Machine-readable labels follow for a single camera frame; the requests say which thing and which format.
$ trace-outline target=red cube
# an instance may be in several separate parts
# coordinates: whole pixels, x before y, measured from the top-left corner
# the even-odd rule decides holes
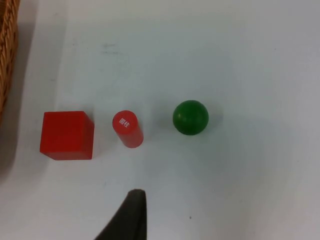
[[[92,159],[94,131],[84,111],[45,112],[40,152],[54,160]]]

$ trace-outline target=green ball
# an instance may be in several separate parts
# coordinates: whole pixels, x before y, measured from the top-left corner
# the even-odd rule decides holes
[[[196,135],[208,125],[209,114],[206,107],[196,100],[180,103],[173,112],[173,125],[182,134]]]

